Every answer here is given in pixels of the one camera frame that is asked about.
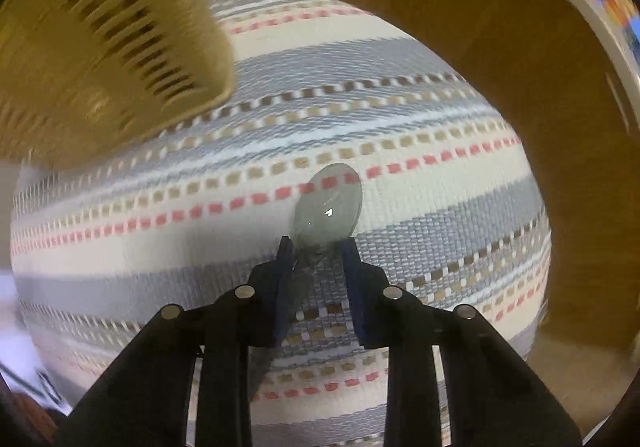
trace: yellow plastic basket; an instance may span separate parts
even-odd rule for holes
[[[68,169],[226,101],[207,0],[5,0],[0,158]]]

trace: transparent oval object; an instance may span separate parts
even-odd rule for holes
[[[294,213],[297,247],[322,247],[351,236],[362,208],[360,177],[347,164],[331,164],[303,189]]]

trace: screw head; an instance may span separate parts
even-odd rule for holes
[[[241,284],[236,288],[236,297],[238,299],[249,299],[253,297],[255,293],[255,288],[250,284]]]
[[[461,304],[456,308],[456,313],[463,319],[473,319],[478,312],[470,304]]]
[[[400,299],[402,297],[402,289],[397,286],[387,286],[382,291],[382,295],[387,299]]]
[[[178,315],[180,315],[180,307],[177,304],[168,304],[167,306],[162,308],[160,315],[167,321],[175,319]]]

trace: striped fabric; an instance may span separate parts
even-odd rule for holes
[[[363,259],[426,304],[475,305],[526,355],[550,228],[500,113],[421,43],[338,0],[211,11],[236,53],[225,106],[15,197],[18,293],[60,392],[76,401],[160,306],[210,303],[273,258],[335,162],[362,179]],[[375,445],[387,352],[358,346],[338,258],[313,277],[252,403],[255,444]]]

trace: red dashed stripe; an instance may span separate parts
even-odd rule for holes
[[[331,16],[371,16],[370,12],[360,10],[359,8],[320,8],[319,10],[312,10],[302,12],[300,14],[287,14],[281,18],[269,18],[268,20],[255,21],[251,24],[236,25],[233,28],[228,28],[226,32],[232,36],[243,34],[245,32],[252,32],[259,30],[266,26],[277,26],[279,24],[290,23],[295,20],[312,20],[315,18],[330,18]]]
[[[507,306],[507,313],[511,313],[512,311],[514,311],[516,306],[522,305],[525,299],[531,299],[534,296],[534,294],[540,291],[541,287],[542,287],[542,281],[538,281],[538,284],[536,285],[535,289],[529,288],[526,294],[519,296],[515,303],[512,302]],[[500,312],[498,312],[495,315],[494,321],[500,322],[503,318],[504,318],[504,310],[500,310]]]
[[[373,371],[372,373],[368,373],[364,376],[365,382],[373,382],[374,380],[378,380],[380,378],[379,371]],[[345,387],[355,387],[360,385],[360,379],[347,379],[343,382]],[[342,384],[340,382],[327,382],[324,385],[324,390],[328,393],[332,393],[333,391],[337,391]],[[304,395],[318,395],[321,393],[321,388],[317,386],[305,387],[302,390],[302,393],[297,389],[288,389],[284,391],[284,393],[276,393],[274,391],[267,391],[260,395],[260,398],[266,398],[267,400],[277,400],[278,398],[296,398],[301,394]]]
[[[400,174],[402,172],[418,169],[425,164],[426,166],[435,166],[440,163],[450,162],[451,160],[468,160],[471,156],[478,156],[481,153],[492,153],[494,151],[501,150],[520,144],[521,141],[517,137],[495,139],[492,142],[482,142],[480,146],[472,144],[468,148],[455,148],[453,151],[443,150],[439,155],[425,154],[421,158],[409,158],[404,163],[394,162],[387,164],[386,166],[374,166],[369,167],[366,170],[366,176],[369,180],[374,180],[384,174]],[[345,175],[345,182],[357,183],[360,179],[356,174],[349,173]],[[338,177],[330,176],[322,179],[321,189],[333,188],[338,183]],[[152,226],[152,222],[156,227],[162,227],[168,223],[183,222],[187,219],[196,220],[201,218],[205,211],[211,215],[222,214],[225,210],[239,210],[247,205],[264,205],[269,202],[276,202],[280,200],[286,200],[293,196],[294,191],[299,194],[310,194],[315,192],[316,185],[313,183],[301,183],[297,186],[283,186],[277,188],[272,194],[266,192],[254,193],[248,196],[240,196],[233,198],[228,206],[225,207],[222,203],[210,203],[206,206],[196,205],[188,210],[174,210],[170,214],[158,214],[154,218],[139,217],[129,218],[126,222],[108,223],[104,227],[96,227],[92,230],[80,230],[70,231],[68,234],[59,234],[58,236],[47,236],[44,238],[34,239],[27,241],[26,244],[22,244],[20,240],[17,244],[12,246],[12,253],[29,252],[35,249],[48,249],[56,246],[68,245],[70,243],[76,243],[77,241],[83,241],[85,239],[98,239],[100,237],[107,237],[115,233],[121,235],[126,233],[132,233],[139,229],[146,230]]]

